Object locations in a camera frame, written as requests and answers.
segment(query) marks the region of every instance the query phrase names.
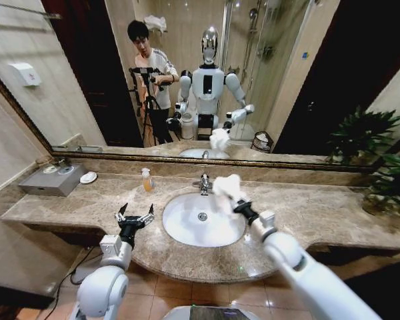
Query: mirror frame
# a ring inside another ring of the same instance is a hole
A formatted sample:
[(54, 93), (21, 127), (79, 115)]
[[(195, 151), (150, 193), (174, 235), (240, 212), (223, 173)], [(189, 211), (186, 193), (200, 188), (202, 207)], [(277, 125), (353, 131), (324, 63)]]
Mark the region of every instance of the mirror frame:
[[(227, 160), (227, 159), (196, 159), (182, 157), (157, 157), (149, 155), (119, 155), (116, 153), (76, 153), (52, 150), (51, 144), (46, 140), (45, 136), (40, 132), (22, 106), (0, 79), (0, 93), (15, 112), (20, 116), (28, 128), (33, 132), (42, 146), (54, 157), (71, 157), (71, 158), (88, 158), (88, 159), (106, 159), (106, 160), (123, 160), (123, 161), (146, 161), (146, 162), (164, 162), (164, 163), (189, 163), (202, 165), (235, 165), (242, 167), (262, 167), (274, 169), (298, 169), (298, 170), (314, 170), (314, 171), (336, 171), (336, 172), (352, 172), (352, 173), (373, 173), (383, 164), (382, 157), (378, 158), (371, 165), (354, 166), (354, 165), (334, 165), (334, 164), (316, 164), (316, 163), (298, 163), (298, 162), (282, 162), (282, 161), (246, 161), (246, 160)], [(388, 153), (398, 153), (400, 151), (400, 140), (398, 140), (387, 151)]]

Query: vanity counter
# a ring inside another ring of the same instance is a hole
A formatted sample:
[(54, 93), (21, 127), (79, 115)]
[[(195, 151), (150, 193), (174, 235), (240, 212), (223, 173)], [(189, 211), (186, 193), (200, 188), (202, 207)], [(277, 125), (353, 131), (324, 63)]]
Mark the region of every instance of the vanity counter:
[[(155, 220), (137, 232), (132, 260), (168, 277), (203, 283), (232, 283), (263, 278), (275, 271), (248, 229), (232, 245), (200, 248), (172, 239), (162, 214), (177, 195), (196, 193), (196, 179), (155, 177), (147, 193), (139, 175), (99, 174), (90, 185), (79, 185), (68, 197), (26, 195), (2, 219), (26, 224), (98, 227), (109, 234), (120, 229), (114, 214), (126, 202), (126, 215), (144, 215), (154, 204)], [(361, 208), (362, 194), (347, 187), (242, 181), (253, 209), (272, 209), (280, 231), (312, 244), (400, 250), (400, 217), (372, 216)]]

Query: mirror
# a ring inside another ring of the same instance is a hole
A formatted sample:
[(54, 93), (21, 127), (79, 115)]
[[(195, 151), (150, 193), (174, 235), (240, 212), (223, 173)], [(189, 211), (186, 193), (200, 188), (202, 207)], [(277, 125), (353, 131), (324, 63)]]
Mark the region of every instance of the mirror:
[(54, 151), (370, 165), (400, 150), (400, 3), (0, 1), (0, 79)]

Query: marble countertop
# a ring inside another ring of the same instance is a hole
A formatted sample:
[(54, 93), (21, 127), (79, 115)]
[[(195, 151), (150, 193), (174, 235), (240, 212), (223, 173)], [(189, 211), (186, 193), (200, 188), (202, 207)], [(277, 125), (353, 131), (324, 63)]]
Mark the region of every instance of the marble countertop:
[[(118, 234), (114, 213), (126, 202), (127, 215), (144, 215), (154, 204), (155, 220), (137, 232), (132, 259), (168, 277), (202, 283), (232, 283), (266, 277), (275, 271), (260, 244), (246, 229), (236, 243), (219, 248), (184, 245), (164, 230), (162, 214), (177, 195), (196, 193), (195, 179), (156, 177), (147, 193), (139, 175), (99, 174), (68, 197), (26, 195), (2, 219), (60, 227), (98, 227)], [(372, 216), (361, 209), (362, 195), (347, 187), (242, 182), (254, 210), (272, 209), (280, 231), (302, 247), (316, 243), (400, 250), (400, 217)]]
[[(151, 155), (157, 157), (179, 157), (179, 154), (191, 148), (210, 149), (208, 141), (181, 140), (172, 143), (164, 143), (148, 148), (132, 148), (132, 147), (102, 147), (103, 153), (116, 153), (124, 155)], [(298, 163), (327, 163), (326, 156), (322, 155), (280, 155), (277, 153), (262, 153), (250, 149), (250, 145), (237, 144), (230, 141), (225, 152), (232, 160), (246, 161), (277, 161), (277, 162), (298, 162)]]

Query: sink drain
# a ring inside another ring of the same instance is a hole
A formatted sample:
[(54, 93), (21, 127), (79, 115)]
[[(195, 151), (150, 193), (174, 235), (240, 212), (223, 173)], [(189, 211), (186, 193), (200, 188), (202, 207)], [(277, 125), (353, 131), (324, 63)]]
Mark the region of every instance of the sink drain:
[(200, 221), (206, 221), (207, 220), (207, 214), (204, 212), (200, 212), (199, 215), (197, 216)]

